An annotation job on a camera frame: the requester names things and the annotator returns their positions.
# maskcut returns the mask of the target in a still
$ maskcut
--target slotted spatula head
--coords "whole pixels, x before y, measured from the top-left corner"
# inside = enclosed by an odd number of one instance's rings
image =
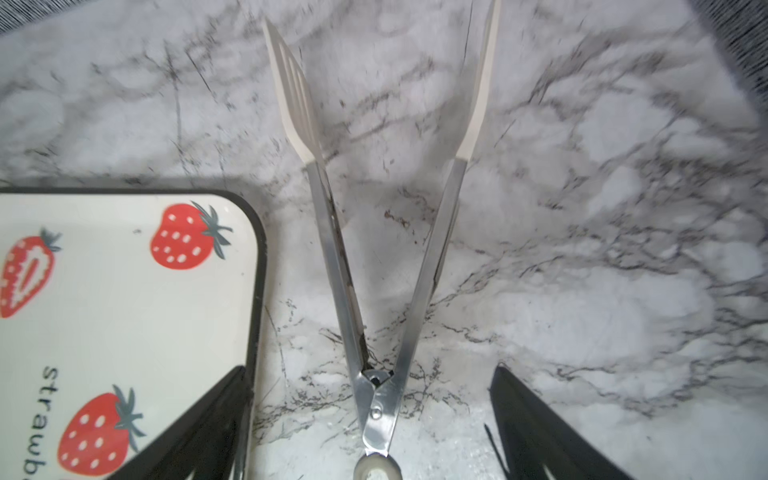
[[[304,164],[320,162],[323,152],[320,149],[315,110],[304,73],[301,72],[299,63],[291,54],[283,37],[266,17],[263,28],[275,79],[277,104],[280,106],[280,117],[283,119],[286,136]]]

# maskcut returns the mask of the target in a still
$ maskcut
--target strawberry print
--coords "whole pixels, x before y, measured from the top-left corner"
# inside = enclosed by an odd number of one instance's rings
[[[223,259],[222,246],[230,245],[220,230],[219,216],[210,205],[210,214],[200,205],[175,204],[166,208],[150,249],[156,262],[174,270],[189,270],[200,265],[211,251]]]
[[[144,433],[134,425],[143,417],[133,413],[134,390],[125,400],[117,387],[86,403],[69,422],[58,443],[58,463],[65,470],[79,475],[106,475],[125,462],[128,446],[138,452],[134,436]]]
[[[9,318],[42,290],[53,272],[54,245],[61,234],[43,228],[36,237],[25,237],[5,256],[0,277],[0,316]]]

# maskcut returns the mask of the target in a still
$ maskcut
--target stainless steel tongs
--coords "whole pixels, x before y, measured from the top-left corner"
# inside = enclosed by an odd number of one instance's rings
[[[406,316],[406,331],[402,336],[400,353],[392,372],[372,369],[368,362],[360,308],[349,273],[333,195],[323,165],[317,124],[306,79],[274,25],[266,19],[263,22],[283,126],[289,141],[306,165],[310,179],[317,229],[333,291],[333,301],[336,304],[336,315],[339,317],[349,378],[362,430],[366,454],[355,467],[356,480],[366,478],[369,472],[376,469],[383,470],[390,480],[402,479],[397,464],[389,457],[389,445],[392,443],[402,394],[406,389],[424,317],[445,261],[445,252],[458,213],[458,193],[485,117],[500,10],[499,0],[493,0],[485,26],[485,40],[475,80],[467,132],[456,152],[451,173],[442,192],[437,218],[429,234],[424,261]]]

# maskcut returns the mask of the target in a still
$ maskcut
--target marble countertop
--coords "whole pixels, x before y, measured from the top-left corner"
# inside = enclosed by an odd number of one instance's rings
[[[369,348],[399,324],[465,121],[488,0],[97,0],[0,37],[0,184],[243,195],[269,244],[254,478],[362,454],[302,164],[260,27],[301,61]],[[766,155],[684,0],[507,0],[392,455],[501,478],[505,362],[638,479],[764,478]]]

